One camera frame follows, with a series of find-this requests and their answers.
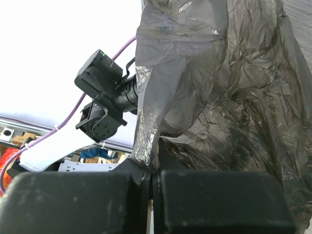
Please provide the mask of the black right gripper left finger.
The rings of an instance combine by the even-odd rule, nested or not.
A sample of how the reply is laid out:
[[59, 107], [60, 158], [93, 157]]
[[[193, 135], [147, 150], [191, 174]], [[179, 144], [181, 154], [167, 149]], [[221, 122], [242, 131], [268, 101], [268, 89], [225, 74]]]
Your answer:
[[0, 204], [3, 234], [146, 234], [150, 175], [131, 160], [110, 172], [24, 172]]

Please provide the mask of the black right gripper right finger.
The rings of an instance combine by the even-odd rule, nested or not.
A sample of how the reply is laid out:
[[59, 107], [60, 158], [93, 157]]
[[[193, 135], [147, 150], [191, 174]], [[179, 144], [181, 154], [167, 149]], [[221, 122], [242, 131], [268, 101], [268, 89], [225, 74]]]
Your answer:
[[153, 175], [156, 234], [293, 234], [279, 183], [268, 173], [191, 171], [158, 144]]

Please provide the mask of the black plastic trash bag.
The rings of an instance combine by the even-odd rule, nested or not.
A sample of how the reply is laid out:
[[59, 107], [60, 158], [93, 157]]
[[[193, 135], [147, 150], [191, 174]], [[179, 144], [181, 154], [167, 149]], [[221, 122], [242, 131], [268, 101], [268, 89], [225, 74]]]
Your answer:
[[132, 159], [159, 139], [190, 169], [267, 172], [299, 234], [312, 217], [312, 75], [280, 0], [147, 0]]

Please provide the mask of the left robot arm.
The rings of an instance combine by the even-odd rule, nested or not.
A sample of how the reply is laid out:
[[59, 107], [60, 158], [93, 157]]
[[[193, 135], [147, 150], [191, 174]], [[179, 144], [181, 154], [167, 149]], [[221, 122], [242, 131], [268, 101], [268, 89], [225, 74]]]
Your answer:
[[136, 76], [123, 74], [123, 69], [100, 49], [80, 68], [75, 85], [92, 101], [79, 113], [79, 123], [60, 125], [21, 153], [7, 168], [10, 177], [23, 172], [42, 172], [64, 157], [88, 145], [114, 136], [126, 126], [125, 112], [137, 111]]

